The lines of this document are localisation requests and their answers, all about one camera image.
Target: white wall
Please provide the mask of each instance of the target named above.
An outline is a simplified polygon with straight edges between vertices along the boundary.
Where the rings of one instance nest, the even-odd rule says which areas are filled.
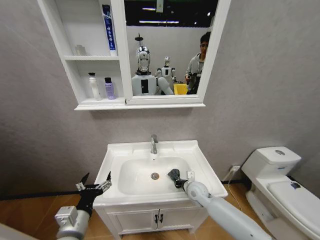
[[[220,179],[254,149],[286,146],[303,158],[293,177],[320,197],[319,8],[232,1],[206,107],[74,111],[37,1],[0,1],[0,196],[74,191],[87,172],[94,182],[107,144],[157,134],[198,140]]]
[[[131,76],[138,69],[136,54],[139,42],[135,40],[138,33],[150,51],[151,73],[154,75],[158,68],[162,68],[165,57],[169,56],[170,66],[176,71],[176,79],[183,81],[191,58],[200,52],[200,38],[207,30],[207,27],[127,26]]]

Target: toilet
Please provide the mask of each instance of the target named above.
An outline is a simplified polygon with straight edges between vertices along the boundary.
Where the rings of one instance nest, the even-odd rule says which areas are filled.
[[[320,240],[320,199],[286,176],[301,157],[284,146],[255,150],[242,166],[246,198],[277,240]]]

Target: toilet seat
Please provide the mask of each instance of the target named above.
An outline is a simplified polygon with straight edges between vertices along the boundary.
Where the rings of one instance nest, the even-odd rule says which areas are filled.
[[[320,236],[320,199],[295,181],[267,185],[271,194],[301,224]]]

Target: bathroom sink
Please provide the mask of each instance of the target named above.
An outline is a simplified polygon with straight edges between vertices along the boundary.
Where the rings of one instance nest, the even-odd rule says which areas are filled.
[[[128,195],[181,192],[183,189],[176,188],[173,181],[167,176],[172,169],[179,169],[182,179],[187,179],[187,171],[191,170],[188,163],[180,157],[128,160],[120,169],[119,190]]]
[[[172,169],[179,169],[181,179],[193,171],[195,180],[212,195],[228,195],[196,140],[162,141],[156,148],[157,154],[152,154],[150,142],[108,144],[95,184],[105,181],[111,171],[112,186],[96,197],[93,207],[189,201],[167,176]]]

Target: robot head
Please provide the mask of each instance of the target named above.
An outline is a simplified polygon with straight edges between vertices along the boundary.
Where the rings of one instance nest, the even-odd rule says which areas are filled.
[[[138,71],[142,73],[149,72],[150,52],[146,46],[140,46],[136,51],[138,58]]]
[[[165,67],[169,67],[169,64],[170,64],[170,57],[169,56],[166,56],[164,58],[164,66]]]

